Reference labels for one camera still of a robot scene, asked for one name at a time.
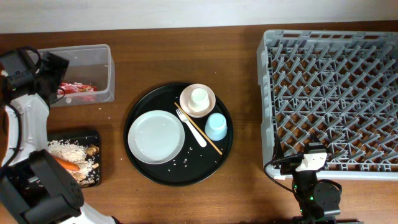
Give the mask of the red snack wrapper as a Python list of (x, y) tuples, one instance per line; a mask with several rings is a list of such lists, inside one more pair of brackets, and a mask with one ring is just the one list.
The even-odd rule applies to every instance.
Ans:
[[(64, 94), (82, 94), (86, 92), (96, 92), (98, 89), (94, 85), (86, 85), (81, 83), (61, 83), (60, 88), (57, 91), (58, 95)], [(95, 96), (93, 95), (84, 95), (84, 96), (76, 96), (75, 99), (81, 101), (95, 101)]]

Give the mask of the light blue cup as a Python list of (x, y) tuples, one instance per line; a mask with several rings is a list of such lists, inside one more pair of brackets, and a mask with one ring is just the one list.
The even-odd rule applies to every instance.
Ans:
[(221, 113), (211, 114), (205, 124), (205, 134), (212, 141), (222, 140), (227, 134), (227, 122), (224, 115)]

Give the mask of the orange carrot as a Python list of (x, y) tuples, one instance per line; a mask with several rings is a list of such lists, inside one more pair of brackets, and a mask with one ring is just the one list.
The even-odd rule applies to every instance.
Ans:
[(80, 167), (72, 162), (61, 159), (57, 156), (53, 156), (53, 158), (66, 170), (77, 172), (80, 170)]

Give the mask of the brown mushroom piece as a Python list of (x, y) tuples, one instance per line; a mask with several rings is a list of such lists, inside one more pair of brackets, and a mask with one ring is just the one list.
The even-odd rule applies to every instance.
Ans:
[(86, 152), (86, 154), (87, 154), (88, 156), (93, 156), (94, 154), (96, 154), (96, 153), (99, 152), (99, 147), (98, 147), (98, 146), (92, 145), (92, 146), (88, 147), (88, 148), (85, 150), (85, 152)]

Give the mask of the white plastic fork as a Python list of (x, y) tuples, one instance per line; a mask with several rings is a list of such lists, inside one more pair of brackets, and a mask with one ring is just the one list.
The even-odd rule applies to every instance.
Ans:
[(201, 136), (201, 134), (193, 127), (193, 124), (188, 120), (188, 117), (183, 114), (183, 112), (180, 109), (176, 109), (177, 115), (181, 122), (185, 123), (191, 133), (193, 134), (193, 137), (196, 139), (197, 143), (201, 147), (206, 147), (207, 143), (205, 139)]

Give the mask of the white cup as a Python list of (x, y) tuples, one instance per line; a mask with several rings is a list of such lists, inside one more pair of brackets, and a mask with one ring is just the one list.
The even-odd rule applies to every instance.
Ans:
[(210, 105), (210, 99), (207, 91), (203, 88), (195, 88), (190, 93), (188, 101), (189, 108), (194, 112), (206, 110)]

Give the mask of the wooden chopstick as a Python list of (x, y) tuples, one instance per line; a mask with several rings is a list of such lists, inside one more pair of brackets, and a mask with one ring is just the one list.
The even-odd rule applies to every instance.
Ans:
[(188, 120), (193, 124), (193, 127), (201, 134), (201, 136), (205, 139), (207, 145), (208, 143), (220, 154), (223, 155), (223, 153), (220, 151), (220, 149), (213, 143), (213, 141), (195, 124), (195, 122), (189, 117), (189, 115), (186, 114), (186, 112), (181, 109), (181, 107), (178, 105), (178, 103), (174, 103), (174, 105), (177, 107), (177, 109), (180, 109), (184, 115), (188, 117)]

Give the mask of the pink small bowl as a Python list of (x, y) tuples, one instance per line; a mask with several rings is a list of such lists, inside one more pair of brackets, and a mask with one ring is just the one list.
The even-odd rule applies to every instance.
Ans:
[[(205, 89), (207, 91), (207, 94), (208, 94), (209, 99), (210, 99), (209, 107), (206, 110), (200, 111), (198, 113), (192, 111), (189, 108), (189, 106), (188, 106), (188, 101), (190, 99), (190, 93), (195, 88), (203, 88), (203, 89)], [(215, 94), (213, 93), (211, 88), (209, 88), (208, 86), (203, 85), (203, 84), (192, 84), (192, 85), (189, 85), (180, 94), (180, 107), (183, 109), (184, 112), (186, 112), (188, 115), (190, 115), (193, 118), (202, 118), (202, 117), (206, 116), (215, 107), (215, 103), (216, 103)]]

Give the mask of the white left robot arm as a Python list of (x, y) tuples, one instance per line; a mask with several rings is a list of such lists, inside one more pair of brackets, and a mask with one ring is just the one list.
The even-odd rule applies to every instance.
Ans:
[(1, 54), (7, 149), (1, 203), (18, 223), (117, 223), (88, 205), (78, 182), (48, 152), (47, 118), (69, 61), (24, 46)]

